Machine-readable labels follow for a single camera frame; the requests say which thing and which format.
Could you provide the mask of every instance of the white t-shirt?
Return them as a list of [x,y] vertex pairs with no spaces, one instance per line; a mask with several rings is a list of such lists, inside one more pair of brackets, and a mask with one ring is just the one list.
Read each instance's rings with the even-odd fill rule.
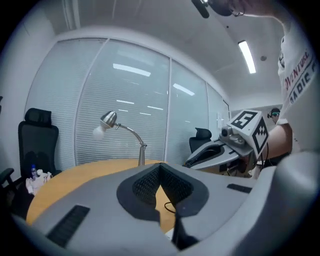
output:
[[277,125],[289,123],[301,150],[320,147],[319,62],[300,26],[292,21],[278,61],[283,106]]

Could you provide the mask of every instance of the plastic bottle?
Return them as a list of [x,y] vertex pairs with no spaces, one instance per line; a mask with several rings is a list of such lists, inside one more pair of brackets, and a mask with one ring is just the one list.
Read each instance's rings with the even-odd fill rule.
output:
[[36,165],[35,165],[35,164],[33,164],[33,165],[31,166],[31,176],[32,176],[32,179],[33,179],[33,180],[35,180],[36,177],[38,177],[38,175],[37,175],[37,169],[36,169]]

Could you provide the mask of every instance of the white wall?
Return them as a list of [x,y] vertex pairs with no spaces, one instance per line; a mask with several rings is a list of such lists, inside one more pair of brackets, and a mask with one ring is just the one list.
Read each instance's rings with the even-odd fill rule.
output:
[[0,172],[14,168],[12,179],[20,175],[18,125],[33,79],[53,46],[54,30],[41,8],[34,8],[8,40],[0,58]]
[[281,105],[282,96],[281,93],[261,93],[250,94],[248,96],[235,97],[230,102],[230,111],[254,109],[265,106]]
[[57,41],[75,38],[111,38],[134,43],[169,56],[182,64],[212,86],[229,103],[229,95],[219,82],[203,66],[176,47],[148,34],[119,26],[87,26],[56,37]]

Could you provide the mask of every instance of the desk lamp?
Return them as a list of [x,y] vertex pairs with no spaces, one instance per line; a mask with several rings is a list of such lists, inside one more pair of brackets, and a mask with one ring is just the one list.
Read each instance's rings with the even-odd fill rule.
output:
[[96,140],[102,140],[104,138],[105,132],[107,129],[113,128],[115,126],[115,129],[117,130],[119,127],[128,130],[129,132],[133,133],[133,135],[138,139],[140,143],[140,153],[139,153],[139,162],[138,166],[144,166],[145,165],[145,150],[146,150],[146,144],[143,142],[143,140],[140,138],[140,136],[131,128],[126,127],[120,123],[116,123],[117,121],[117,113],[114,111],[109,111],[100,118],[100,125],[93,130],[93,137]]

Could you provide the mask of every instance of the wooden table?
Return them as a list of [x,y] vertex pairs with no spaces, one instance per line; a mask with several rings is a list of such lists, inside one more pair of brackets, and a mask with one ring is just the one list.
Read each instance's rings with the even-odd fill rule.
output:
[[[157,160],[146,160],[145,164],[161,163]],[[50,179],[37,192],[29,207],[26,222],[32,224],[49,206],[64,197],[83,183],[97,177],[114,174],[138,166],[137,159],[112,159],[86,163],[68,169]],[[160,212],[160,227],[166,233],[174,227],[175,215],[164,207],[170,200],[160,186],[156,193],[156,209]],[[167,207],[174,211],[171,204]]]

